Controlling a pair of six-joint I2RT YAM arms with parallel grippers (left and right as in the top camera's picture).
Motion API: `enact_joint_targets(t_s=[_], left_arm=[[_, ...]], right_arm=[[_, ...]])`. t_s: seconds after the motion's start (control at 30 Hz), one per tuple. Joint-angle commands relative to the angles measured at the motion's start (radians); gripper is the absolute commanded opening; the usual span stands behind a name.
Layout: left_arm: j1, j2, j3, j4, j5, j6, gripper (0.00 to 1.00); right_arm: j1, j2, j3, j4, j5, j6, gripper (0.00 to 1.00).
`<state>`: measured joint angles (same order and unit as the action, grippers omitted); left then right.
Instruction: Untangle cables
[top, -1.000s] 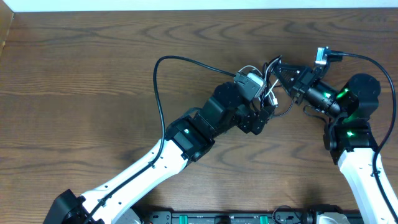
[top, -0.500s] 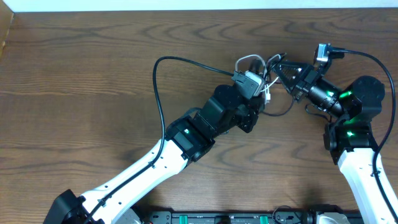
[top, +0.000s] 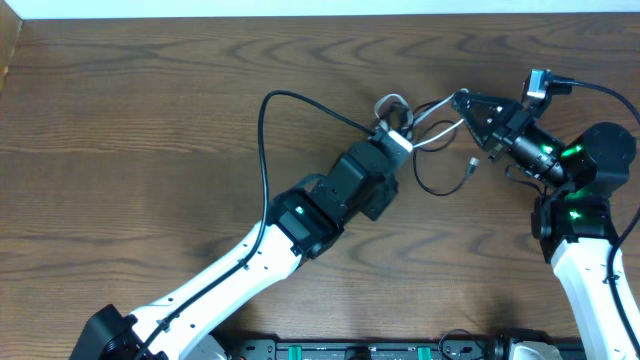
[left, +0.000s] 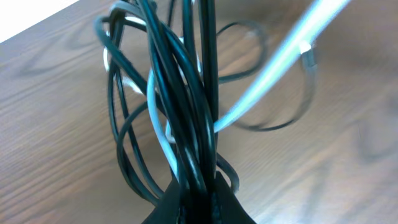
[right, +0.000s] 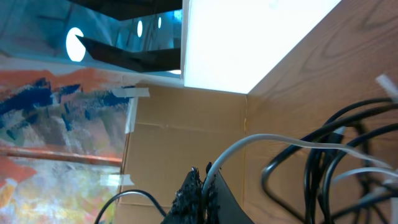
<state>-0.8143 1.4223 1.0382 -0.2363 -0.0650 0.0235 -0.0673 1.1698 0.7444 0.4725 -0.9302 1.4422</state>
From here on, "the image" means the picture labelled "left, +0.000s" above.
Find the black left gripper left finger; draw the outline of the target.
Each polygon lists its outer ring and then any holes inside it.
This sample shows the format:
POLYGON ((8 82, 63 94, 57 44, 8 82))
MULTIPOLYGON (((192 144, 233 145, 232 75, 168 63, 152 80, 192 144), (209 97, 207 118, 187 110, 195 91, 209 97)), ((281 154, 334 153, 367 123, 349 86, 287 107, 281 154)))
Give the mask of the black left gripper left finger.
POLYGON ((178 224, 180 223, 180 185, 173 178, 158 205, 142 224, 178 224))

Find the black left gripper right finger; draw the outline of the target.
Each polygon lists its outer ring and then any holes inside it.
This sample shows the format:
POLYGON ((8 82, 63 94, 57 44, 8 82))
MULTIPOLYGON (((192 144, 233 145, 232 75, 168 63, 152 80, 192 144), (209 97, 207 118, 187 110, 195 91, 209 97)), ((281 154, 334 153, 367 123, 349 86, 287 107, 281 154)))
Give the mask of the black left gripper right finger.
POLYGON ((215 178, 216 220, 222 224, 256 224, 245 212, 220 172, 215 178))

